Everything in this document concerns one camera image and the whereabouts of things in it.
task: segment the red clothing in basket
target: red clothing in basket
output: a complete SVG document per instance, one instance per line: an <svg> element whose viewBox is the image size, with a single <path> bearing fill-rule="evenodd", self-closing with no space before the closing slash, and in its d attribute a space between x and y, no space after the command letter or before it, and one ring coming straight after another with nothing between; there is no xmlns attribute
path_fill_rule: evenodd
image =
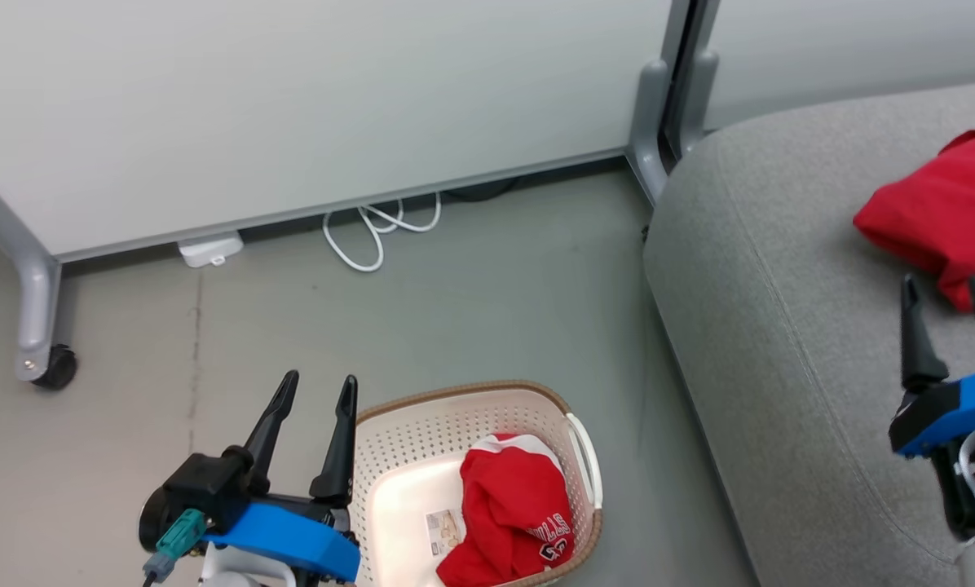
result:
<svg viewBox="0 0 975 587"><path fill-rule="evenodd" d="M490 435L466 454L465 539L436 573L447 587L492 587L556 568L574 553L559 460L533 435Z"/></svg>
<svg viewBox="0 0 975 587"><path fill-rule="evenodd" d="M876 190L854 226L876 245L938 275L942 293L960 311L969 311L967 278L975 274L975 130L914 174Z"/></svg>

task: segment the whiteboard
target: whiteboard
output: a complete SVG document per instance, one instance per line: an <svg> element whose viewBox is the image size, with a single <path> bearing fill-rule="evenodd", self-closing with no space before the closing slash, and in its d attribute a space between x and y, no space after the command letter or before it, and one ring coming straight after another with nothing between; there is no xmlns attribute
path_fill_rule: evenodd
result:
<svg viewBox="0 0 975 587"><path fill-rule="evenodd" d="M975 0L721 0L704 126L975 82Z"/></svg>
<svg viewBox="0 0 975 587"><path fill-rule="evenodd" d="M0 0L0 194L55 255L629 141L669 0Z"/></svg>

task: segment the gray sofa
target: gray sofa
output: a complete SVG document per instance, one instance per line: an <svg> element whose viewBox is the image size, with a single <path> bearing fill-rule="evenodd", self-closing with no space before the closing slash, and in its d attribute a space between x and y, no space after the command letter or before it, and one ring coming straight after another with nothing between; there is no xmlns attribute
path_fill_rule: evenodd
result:
<svg viewBox="0 0 975 587"><path fill-rule="evenodd" d="M644 263L763 587L952 586L932 468L890 452L898 286L850 223L975 129L975 86L824 104L707 137L673 172ZM975 371L975 320L923 279L934 346Z"/></svg>

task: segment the brown basket rim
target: brown basket rim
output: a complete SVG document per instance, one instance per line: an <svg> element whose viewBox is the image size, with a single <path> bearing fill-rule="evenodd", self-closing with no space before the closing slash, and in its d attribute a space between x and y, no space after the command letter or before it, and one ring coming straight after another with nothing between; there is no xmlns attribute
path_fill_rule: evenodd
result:
<svg viewBox="0 0 975 587"><path fill-rule="evenodd" d="M454 386L445 387L442 390L426 391L426 393L421 393L406 398L401 398L399 400L394 400L386 402L386 404L379 404L372 406L371 408L362 409L360 413L357 413L357 425L361 422L371 420L372 417L382 416L383 413L394 412L397 409L408 408L410 405L425 404L428 401L450 398L455 396L462 396L468 394L478 394L481 391L498 391L498 390L526 390L535 391L535 393L540 394L550 401L556 404L556 408L562 410L565 415L571 413L571 406L563 401L562 397L556 391L552 391L549 387L543 386L543 384L529 382L525 379L499 379L497 382L483 382L483 383L469 383L465 386ZM503 584L504 587L536 587L537 585L542 585L543 583L548 583L551 580L561 579L561 577L570 575L574 569L577 569L585 563L585 560L589 558L589 555L596 550L596 544L600 541L600 532L603 530L603 512L602 510L595 510L593 512L593 527L589 531L589 538L585 542L585 546L582 550L572 557L570 561L559 565L556 568L549 569L546 572L536 573L536 575L525 576L520 580L511 580L510 583Z"/></svg>

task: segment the sticker label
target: sticker label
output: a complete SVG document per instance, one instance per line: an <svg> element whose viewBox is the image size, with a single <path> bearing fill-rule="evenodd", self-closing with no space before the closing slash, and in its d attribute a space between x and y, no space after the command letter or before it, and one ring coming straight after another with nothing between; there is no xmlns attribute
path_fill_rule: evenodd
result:
<svg viewBox="0 0 975 587"><path fill-rule="evenodd" d="M465 539L465 523L460 510L443 510L426 514L426 531L429 532L429 549L433 558L447 557L455 546Z"/></svg>

